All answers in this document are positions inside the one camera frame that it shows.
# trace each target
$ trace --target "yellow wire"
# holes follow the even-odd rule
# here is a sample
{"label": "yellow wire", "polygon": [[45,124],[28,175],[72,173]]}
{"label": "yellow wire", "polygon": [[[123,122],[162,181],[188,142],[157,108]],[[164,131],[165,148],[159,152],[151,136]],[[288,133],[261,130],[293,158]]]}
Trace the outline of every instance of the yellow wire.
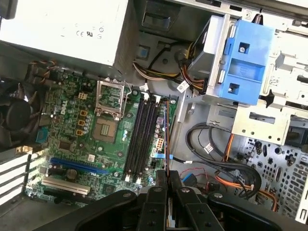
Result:
{"label": "yellow wire", "polygon": [[156,72],[156,71],[151,71],[151,70],[146,70],[147,72],[153,73],[153,74],[158,74],[161,76],[168,76],[168,77],[176,77],[178,75],[178,73],[174,73],[174,74],[165,74],[165,73],[161,73],[161,72]]}

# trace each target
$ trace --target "red wire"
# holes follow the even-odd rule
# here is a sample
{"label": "red wire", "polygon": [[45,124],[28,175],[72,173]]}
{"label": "red wire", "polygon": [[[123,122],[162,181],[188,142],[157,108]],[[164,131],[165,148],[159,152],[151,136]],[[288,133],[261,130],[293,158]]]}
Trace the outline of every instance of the red wire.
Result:
{"label": "red wire", "polygon": [[182,174],[185,173],[185,172],[187,172],[187,171],[191,171],[191,170],[200,170],[200,169],[202,169],[204,173],[199,173],[199,174],[195,175],[195,177],[201,176],[201,175],[202,175],[202,176],[205,176],[205,177],[206,177],[206,190],[208,190],[208,184],[207,184],[207,183],[208,183],[208,177],[207,177],[207,173],[206,173],[204,167],[193,167],[193,168],[188,168],[188,169],[186,169],[186,170],[184,170],[184,171],[182,171],[182,172],[180,173],[180,178],[181,178]]}

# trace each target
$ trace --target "screw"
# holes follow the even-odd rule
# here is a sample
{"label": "screw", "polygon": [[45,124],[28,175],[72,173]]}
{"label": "screw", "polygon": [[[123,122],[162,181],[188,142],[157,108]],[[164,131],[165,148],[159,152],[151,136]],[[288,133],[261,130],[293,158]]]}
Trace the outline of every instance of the screw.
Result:
{"label": "screw", "polygon": [[181,191],[184,193],[188,193],[190,190],[188,188],[182,188]]}
{"label": "screw", "polygon": [[245,53],[246,49],[244,47],[240,47],[240,53]]}
{"label": "screw", "polygon": [[220,193],[214,193],[214,197],[216,198],[222,198],[222,195]]}
{"label": "screw", "polygon": [[123,197],[130,197],[130,193],[123,194]]}
{"label": "screw", "polygon": [[154,191],[155,192],[161,192],[163,189],[162,188],[155,188]]}
{"label": "screw", "polygon": [[163,64],[168,64],[168,59],[163,59]]}

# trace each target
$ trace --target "power supply unit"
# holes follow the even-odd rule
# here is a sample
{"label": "power supply unit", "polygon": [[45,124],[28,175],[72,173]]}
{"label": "power supply unit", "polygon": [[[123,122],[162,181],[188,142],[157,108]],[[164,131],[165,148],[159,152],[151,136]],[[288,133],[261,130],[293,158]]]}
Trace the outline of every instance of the power supply unit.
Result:
{"label": "power supply unit", "polygon": [[131,69],[137,37],[129,0],[20,0],[0,33],[0,40],[26,51],[110,77]]}

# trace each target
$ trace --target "cable label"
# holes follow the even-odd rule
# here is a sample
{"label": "cable label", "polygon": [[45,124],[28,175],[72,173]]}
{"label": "cable label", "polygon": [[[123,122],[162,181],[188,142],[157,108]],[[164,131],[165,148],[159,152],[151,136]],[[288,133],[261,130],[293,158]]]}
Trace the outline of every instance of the cable label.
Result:
{"label": "cable label", "polygon": [[183,93],[187,88],[189,87],[189,84],[184,80],[181,82],[181,84],[177,87],[178,91]]}

